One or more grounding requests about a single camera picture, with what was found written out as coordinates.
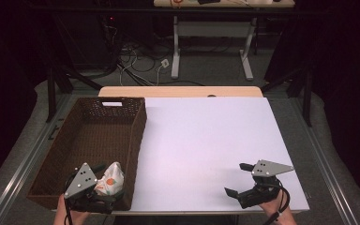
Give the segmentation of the dark curtain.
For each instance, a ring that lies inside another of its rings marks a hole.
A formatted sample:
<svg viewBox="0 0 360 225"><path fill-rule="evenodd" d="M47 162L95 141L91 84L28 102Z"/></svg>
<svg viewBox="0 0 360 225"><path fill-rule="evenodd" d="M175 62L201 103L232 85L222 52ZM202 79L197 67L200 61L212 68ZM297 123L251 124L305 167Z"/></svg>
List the dark curtain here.
<svg viewBox="0 0 360 225"><path fill-rule="evenodd" d="M0 0L0 168L18 140L44 81L32 19L22 0Z"/></svg>
<svg viewBox="0 0 360 225"><path fill-rule="evenodd" d="M312 68L312 91L324 102L332 143L360 187L360 0L294 0L299 11L330 17L287 22L264 79L270 83L300 67L323 29L331 28Z"/></svg>

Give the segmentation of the person's left hand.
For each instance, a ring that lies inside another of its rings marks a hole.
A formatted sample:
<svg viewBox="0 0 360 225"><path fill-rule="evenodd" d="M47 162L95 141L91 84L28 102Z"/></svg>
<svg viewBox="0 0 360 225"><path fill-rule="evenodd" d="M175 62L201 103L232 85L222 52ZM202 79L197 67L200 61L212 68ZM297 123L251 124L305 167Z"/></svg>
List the person's left hand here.
<svg viewBox="0 0 360 225"><path fill-rule="evenodd" d="M64 195L61 195L58 199L53 225L68 225L69 218L72 219L72 225L83 225L89 216L89 212L78 211L70 211L70 215L68 216L65 205L65 198Z"/></svg>

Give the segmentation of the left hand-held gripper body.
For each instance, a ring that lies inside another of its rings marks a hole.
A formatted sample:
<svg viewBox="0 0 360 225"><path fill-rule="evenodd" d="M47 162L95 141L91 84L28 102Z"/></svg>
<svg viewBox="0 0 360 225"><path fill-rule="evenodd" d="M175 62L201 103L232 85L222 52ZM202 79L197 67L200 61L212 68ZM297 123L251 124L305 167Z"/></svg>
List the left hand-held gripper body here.
<svg viewBox="0 0 360 225"><path fill-rule="evenodd" d="M107 196L100 196L95 191L98 179L92 168L84 162L69 177L65 184L65 203L74 211L110 214L113 205L107 202Z"/></svg>

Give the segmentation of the white desk with metal legs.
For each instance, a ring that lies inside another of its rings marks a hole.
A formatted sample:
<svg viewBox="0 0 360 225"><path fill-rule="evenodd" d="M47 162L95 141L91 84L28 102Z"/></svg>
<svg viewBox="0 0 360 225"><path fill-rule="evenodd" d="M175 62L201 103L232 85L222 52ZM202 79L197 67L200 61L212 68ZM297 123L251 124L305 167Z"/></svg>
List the white desk with metal legs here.
<svg viewBox="0 0 360 225"><path fill-rule="evenodd" d="M207 0L206 4L200 4L202 0L154 0L154 6L160 9L248 9L251 12L263 12L266 9L292 9L294 0ZM217 19L216 21L203 19L180 19L173 17L173 57L172 78L179 77L180 68L180 37L207 37L207 38L245 38L245 46L239 51L242 68L248 81L254 79L248 61L248 52L253 38L257 36L258 17L252 16L245 22L230 22L229 20Z"/></svg>

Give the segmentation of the person's right hand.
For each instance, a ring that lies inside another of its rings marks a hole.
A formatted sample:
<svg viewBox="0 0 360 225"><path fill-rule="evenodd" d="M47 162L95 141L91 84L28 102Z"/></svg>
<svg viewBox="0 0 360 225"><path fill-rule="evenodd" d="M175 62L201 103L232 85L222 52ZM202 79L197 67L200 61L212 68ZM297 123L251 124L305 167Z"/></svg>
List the person's right hand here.
<svg viewBox="0 0 360 225"><path fill-rule="evenodd" d="M260 204L261 209L268 216L264 225L297 225L290 207L286 205L287 201L287 194L281 190L274 200Z"/></svg>

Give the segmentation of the white fruit print cloth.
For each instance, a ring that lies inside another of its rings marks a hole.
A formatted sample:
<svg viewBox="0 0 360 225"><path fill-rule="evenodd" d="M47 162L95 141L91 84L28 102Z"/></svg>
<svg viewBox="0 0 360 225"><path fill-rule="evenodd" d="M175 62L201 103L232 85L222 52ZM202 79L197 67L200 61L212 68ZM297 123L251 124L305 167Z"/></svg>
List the white fruit print cloth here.
<svg viewBox="0 0 360 225"><path fill-rule="evenodd" d="M114 162L97 181L95 191L98 195L113 196L123 189L125 175L119 162Z"/></svg>

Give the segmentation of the black metal stand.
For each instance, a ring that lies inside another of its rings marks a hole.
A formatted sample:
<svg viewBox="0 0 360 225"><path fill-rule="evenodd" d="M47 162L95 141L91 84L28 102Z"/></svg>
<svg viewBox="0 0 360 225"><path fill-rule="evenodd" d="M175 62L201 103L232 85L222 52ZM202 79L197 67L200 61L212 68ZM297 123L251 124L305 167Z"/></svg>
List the black metal stand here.
<svg viewBox="0 0 360 225"><path fill-rule="evenodd" d="M301 91L303 93L303 105L302 105L302 117L305 123L310 127L310 108L311 108L311 97L312 97L312 69L301 67L296 68L292 72L283 75L273 82L269 82L261 88L263 93L271 90L272 88L291 80L291 84L287 89L287 95L290 98L297 98Z"/></svg>
<svg viewBox="0 0 360 225"><path fill-rule="evenodd" d="M102 85L93 82L92 80L86 78L81 73L75 71L74 69L60 65L56 60L49 61L49 71L47 72L47 85L48 85L48 117L46 122L49 123L53 120L56 115L56 90L58 87L63 93L71 94L73 91L73 85L70 82L70 78L76 79L95 90L100 90Z"/></svg>

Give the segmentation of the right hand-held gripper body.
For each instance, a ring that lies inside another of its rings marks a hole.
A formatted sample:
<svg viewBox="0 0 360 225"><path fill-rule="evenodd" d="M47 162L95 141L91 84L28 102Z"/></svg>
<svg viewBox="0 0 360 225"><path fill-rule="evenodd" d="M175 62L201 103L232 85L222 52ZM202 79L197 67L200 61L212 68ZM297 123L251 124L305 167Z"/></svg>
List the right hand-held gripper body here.
<svg viewBox="0 0 360 225"><path fill-rule="evenodd" d="M277 176L282 173L293 171L293 166L284 165L264 159L259 159L254 164L251 173L255 185L252 189L239 193L239 203L242 208L248 208L261 203L267 203L274 200L282 190L288 196L286 205L290 204L289 191L281 185Z"/></svg>

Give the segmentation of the brown wicker basket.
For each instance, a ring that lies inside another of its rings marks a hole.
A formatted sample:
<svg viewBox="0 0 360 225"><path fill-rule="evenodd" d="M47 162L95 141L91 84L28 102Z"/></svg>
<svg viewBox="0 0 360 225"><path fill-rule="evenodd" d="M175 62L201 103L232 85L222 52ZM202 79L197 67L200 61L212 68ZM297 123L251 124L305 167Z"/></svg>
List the brown wicker basket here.
<svg viewBox="0 0 360 225"><path fill-rule="evenodd" d="M53 139L27 198L54 209L77 167L84 162L91 166L118 162L125 174L125 195L113 209L129 210L146 120L142 97L79 98Z"/></svg>

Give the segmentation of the metal floor rail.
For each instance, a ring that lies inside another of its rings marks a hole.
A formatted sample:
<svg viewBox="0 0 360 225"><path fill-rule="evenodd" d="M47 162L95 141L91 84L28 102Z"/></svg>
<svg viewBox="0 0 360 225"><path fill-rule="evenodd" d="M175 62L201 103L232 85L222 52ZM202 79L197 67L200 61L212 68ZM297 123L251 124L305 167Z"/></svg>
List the metal floor rail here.
<svg viewBox="0 0 360 225"><path fill-rule="evenodd" d="M48 120L47 96L38 96L31 117L0 169L0 225L53 224L54 211L28 200L27 193L70 104L70 95L60 95L57 112Z"/></svg>
<svg viewBox="0 0 360 225"><path fill-rule="evenodd" d="M312 155L318 165L322 178L330 192L331 198L337 208L337 211L343 221L344 225L360 225L357 218L350 207L349 202L346 199L344 191L339 185L338 180L327 160L323 148L314 132L313 127L309 127L302 115L302 105L297 98L291 98L293 110L297 112L297 118L301 124L303 130L306 132L308 141L312 146Z"/></svg>

